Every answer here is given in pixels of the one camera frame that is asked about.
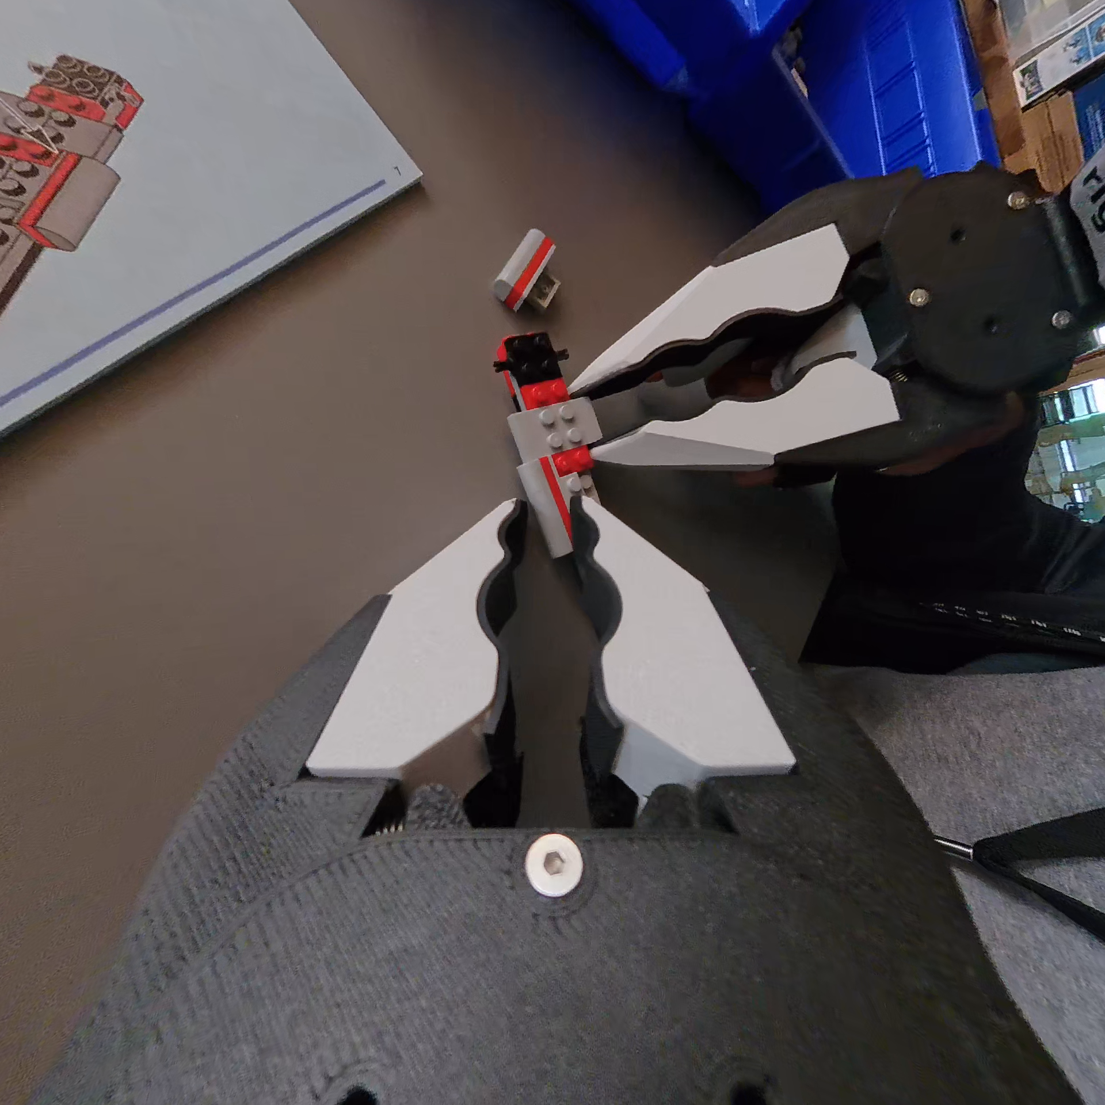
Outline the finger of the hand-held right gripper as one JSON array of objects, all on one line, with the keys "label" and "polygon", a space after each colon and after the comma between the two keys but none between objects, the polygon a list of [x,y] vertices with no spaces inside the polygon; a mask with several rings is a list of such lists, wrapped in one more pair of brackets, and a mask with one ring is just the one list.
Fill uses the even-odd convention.
[{"label": "finger of the hand-held right gripper", "polygon": [[687,471],[761,471],[782,453],[896,423],[890,382],[849,357],[809,368],[758,401],[725,397],[694,417],[645,421],[601,442],[597,463]]},{"label": "finger of the hand-held right gripper", "polygon": [[849,265],[874,248],[907,193],[907,173],[850,178],[787,203],[615,339],[568,386],[606,397],[655,372],[707,373],[735,343],[841,299]]}]

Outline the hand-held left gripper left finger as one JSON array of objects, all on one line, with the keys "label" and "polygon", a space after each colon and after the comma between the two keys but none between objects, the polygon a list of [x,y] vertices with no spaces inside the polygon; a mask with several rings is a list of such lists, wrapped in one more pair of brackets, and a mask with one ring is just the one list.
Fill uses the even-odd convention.
[{"label": "hand-held left gripper left finger", "polygon": [[493,742],[512,743],[501,634],[526,527],[526,502],[507,498],[383,595],[310,775],[475,786],[492,772]]}]

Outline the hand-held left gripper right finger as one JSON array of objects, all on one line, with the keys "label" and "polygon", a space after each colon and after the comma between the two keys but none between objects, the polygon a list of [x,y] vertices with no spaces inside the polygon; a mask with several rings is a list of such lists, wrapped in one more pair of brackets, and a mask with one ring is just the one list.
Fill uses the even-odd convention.
[{"label": "hand-held left gripper right finger", "polygon": [[787,775],[775,715],[707,586],[590,498],[573,559],[596,651],[579,757],[592,821],[633,821],[665,786]]}]

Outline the grey red brick assembly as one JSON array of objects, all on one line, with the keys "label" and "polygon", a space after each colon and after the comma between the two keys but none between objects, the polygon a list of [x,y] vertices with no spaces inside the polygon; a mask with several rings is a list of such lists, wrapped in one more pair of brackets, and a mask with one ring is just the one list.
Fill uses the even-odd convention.
[{"label": "grey red brick assembly", "polygon": [[559,559],[573,552],[571,498],[582,491],[575,472],[562,474],[549,457],[518,464],[516,474],[548,553]]},{"label": "grey red brick assembly", "polygon": [[544,311],[559,289],[559,278],[548,265],[555,241],[538,228],[530,228],[492,283],[492,294],[508,310],[527,307]]}]

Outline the long grey studded plate assembly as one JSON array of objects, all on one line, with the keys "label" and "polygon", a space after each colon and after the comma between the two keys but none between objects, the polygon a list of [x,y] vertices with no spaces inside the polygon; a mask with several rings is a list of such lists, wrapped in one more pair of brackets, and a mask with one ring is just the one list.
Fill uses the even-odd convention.
[{"label": "long grey studded plate assembly", "polygon": [[601,431],[590,401],[568,393],[562,372],[567,358],[566,349],[538,331],[505,336],[492,366],[514,404],[507,426],[519,461],[547,460],[568,493],[596,498],[590,449]]}]

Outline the pale blue instruction booklet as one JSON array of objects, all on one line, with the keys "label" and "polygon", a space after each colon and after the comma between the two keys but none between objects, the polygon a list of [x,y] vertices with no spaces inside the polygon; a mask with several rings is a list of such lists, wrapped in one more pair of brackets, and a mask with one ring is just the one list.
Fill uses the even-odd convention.
[{"label": "pale blue instruction booklet", "polygon": [[2,2],[2,435],[421,170],[291,2]]}]

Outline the person's right forearm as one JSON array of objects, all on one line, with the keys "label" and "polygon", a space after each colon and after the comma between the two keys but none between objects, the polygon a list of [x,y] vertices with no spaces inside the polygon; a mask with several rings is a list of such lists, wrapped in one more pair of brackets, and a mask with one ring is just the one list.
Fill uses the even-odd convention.
[{"label": "person's right forearm", "polygon": [[1039,402],[1012,393],[982,430],[879,471],[839,471],[841,567],[802,661],[900,673],[1102,666],[1102,522],[1025,487],[1039,426]]}]

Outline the grey desk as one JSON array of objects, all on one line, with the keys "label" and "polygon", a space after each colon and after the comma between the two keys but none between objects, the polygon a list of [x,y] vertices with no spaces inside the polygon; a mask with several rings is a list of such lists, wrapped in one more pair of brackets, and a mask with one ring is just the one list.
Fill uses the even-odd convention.
[{"label": "grey desk", "polygon": [[[566,377],[757,219],[566,2],[298,2],[421,188],[2,442],[2,1102],[177,817],[372,595],[518,493],[501,336]],[[492,283],[530,228],[544,311]]]}]

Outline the person's right hand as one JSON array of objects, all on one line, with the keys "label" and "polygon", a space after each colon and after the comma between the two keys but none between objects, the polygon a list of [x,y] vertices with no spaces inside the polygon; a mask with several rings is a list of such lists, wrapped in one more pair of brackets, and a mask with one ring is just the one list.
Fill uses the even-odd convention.
[{"label": "person's right hand", "polygon": [[706,391],[711,398],[733,397],[739,401],[760,401],[777,393],[772,379],[780,361],[780,351],[747,347],[716,368],[706,377]]}]

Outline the flat cardboard boxes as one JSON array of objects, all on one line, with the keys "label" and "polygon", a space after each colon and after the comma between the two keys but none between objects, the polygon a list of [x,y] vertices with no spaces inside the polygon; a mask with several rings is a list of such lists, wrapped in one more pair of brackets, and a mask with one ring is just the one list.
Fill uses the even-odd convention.
[{"label": "flat cardboard boxes", "polygon": [[1054,92],[1021,108],[999,2],[974,2],[973,10],[968,23],[1001,164],[1034,173],[1043,190],[1056,193],[1084,162],[1073,94]]}]

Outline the small printed box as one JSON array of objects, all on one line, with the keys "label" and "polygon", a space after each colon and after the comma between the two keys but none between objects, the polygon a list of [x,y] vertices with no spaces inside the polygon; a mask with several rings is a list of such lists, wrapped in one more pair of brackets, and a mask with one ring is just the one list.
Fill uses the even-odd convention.
[{"label": "small printed box", "polygon": [[1103,10],[1063,30],[1028,59],[1012,64],[1012,82],[1021,109],[1063,87],[1103,60]]}]

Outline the person's torso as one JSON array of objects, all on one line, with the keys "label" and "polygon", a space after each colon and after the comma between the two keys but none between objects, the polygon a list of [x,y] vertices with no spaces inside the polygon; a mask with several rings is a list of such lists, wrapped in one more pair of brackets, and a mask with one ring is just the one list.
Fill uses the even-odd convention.
[{"label": "person's torso", "polygon": [[[813,666],[935,835],[967,843],[1102,808],[1102,666],[898,673]],[[1103,1102],[1102,941],[1033,893],[951,861],[1007,990],[1084,1102]]]}]

